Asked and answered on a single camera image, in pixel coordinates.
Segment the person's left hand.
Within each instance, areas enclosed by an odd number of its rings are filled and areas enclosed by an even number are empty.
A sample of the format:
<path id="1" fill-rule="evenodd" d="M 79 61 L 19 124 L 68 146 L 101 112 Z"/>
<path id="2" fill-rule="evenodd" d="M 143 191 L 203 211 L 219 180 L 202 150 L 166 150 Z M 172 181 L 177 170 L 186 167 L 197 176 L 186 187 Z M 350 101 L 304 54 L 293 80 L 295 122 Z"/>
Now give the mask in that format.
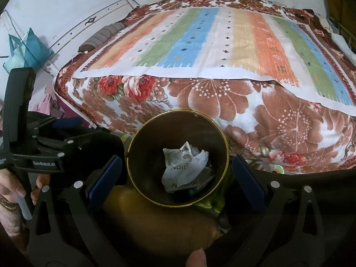
<path id="1" fill-rule="evenodd" d="M 31 192 L 31 199 L 34 205 L 37 204 L 37 200 L 41 189 L 45 185 L 49 185 L 50 176 L 48 174 L 40 174 L 36 179 L 36 187 Z M 20 181 L 7 169 L 1 169 L 1 195 L 11 203 L 16 203 L 19 196 L 24 198 L 26 191 Z"/>

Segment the person's right thumb tip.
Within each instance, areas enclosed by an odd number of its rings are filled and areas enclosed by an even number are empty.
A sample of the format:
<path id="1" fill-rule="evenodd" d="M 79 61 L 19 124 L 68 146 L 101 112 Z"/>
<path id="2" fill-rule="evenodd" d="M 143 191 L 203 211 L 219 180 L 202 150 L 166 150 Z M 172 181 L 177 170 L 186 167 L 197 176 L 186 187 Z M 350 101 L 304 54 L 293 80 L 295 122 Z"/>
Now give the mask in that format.
<path id="1" fill-rule="evenodd" d="M 206 254 L 204 249 L 200 248 L 193 251 L 186 261 L 186 267 L 206 267 Z"/>

